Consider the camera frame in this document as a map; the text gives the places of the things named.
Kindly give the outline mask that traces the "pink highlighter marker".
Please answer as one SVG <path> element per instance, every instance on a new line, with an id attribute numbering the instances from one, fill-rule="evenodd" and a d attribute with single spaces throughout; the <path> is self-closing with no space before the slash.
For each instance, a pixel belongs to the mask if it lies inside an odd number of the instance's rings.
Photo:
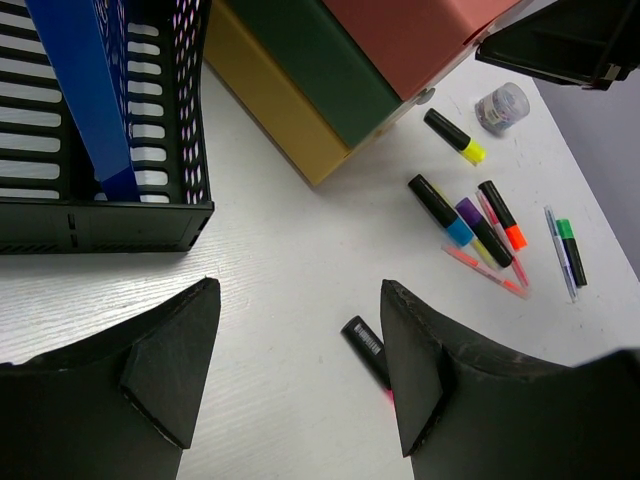
<path id="1" fill-rule="evenodd" d="M 390 403 L 394 404 L 383 341 L 359 315 L 351 318 L 342 327 L 341 335 L 384 391 Z"/>

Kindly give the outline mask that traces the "salmon top drawer box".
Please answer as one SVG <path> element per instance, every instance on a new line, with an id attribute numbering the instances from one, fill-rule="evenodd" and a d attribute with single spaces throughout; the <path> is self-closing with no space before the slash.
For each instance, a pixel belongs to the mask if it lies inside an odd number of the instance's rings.
<path id="1" fill-rule="evenodd" d="M 518 4 L 515 0 L 334 0 L 325 6 L 395 93 L 408 100 Z"/>

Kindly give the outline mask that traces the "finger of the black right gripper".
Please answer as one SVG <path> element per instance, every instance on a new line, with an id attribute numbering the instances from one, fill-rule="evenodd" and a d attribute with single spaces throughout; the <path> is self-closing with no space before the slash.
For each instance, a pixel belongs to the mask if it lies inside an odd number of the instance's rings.
<path id="1" fill-rule="evenodd" d="M 639 2 L 556 1 L 488 36 L 475 59 L 557 85 L 606 91 L 639 68 Z"/>

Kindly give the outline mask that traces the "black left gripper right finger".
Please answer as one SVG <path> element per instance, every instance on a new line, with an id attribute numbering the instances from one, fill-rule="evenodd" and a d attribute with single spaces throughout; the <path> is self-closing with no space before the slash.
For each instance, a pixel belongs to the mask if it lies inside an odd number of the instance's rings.
<path id="1" fill-rule="evenodd" d="M 417 479 L 635 479 L 639 353 L 579 366 L 501 345 L 394 280 L 380 318 L 402 452 Z"/>

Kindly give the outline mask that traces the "orange highlighter marker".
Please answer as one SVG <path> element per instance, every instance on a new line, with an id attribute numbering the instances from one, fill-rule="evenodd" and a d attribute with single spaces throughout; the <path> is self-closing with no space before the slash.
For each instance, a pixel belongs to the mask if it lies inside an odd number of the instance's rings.
<path id="1" fill-rule="evenodd" d="M 495 184 L 491 180 L 487 180 L 480 183 L 478 187 L 493 208 L 496 218 L 506 233 L 511 246 L 516 251 L 527 247 L 528 242 L 524 234 Z"/>

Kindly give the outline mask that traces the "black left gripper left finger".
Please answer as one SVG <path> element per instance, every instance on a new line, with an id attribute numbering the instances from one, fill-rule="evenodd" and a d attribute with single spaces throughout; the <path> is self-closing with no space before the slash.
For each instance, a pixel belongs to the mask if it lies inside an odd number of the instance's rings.
<path id="1" fill-rule="evenodd" d="M 219 325 L 219 282 L 1 367 L 5 479 L 173 479 L 194 437 Z"/>

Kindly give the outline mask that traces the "purple highlighter marker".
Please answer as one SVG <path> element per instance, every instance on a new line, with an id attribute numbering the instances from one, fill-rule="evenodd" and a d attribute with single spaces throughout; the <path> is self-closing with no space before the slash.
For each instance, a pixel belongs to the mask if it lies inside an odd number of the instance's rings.
<path id="1" fill-rule="evenodd" d="M 474 203 L 468 197 L 465 197 L 455 205 L 455 209 L 495 262 L 501 268 L 510 267 L 513 262 L 513 255 Z"/>

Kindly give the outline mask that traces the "blue plastic folder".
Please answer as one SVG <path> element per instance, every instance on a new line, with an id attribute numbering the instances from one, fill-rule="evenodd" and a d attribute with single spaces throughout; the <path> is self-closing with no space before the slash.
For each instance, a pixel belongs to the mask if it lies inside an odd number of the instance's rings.
<path id="1" fill-rule="evenodd" d="M 138 202 L 131 160 L 126 1 L 26 3 L 49 63 L 110 201 Z"/>

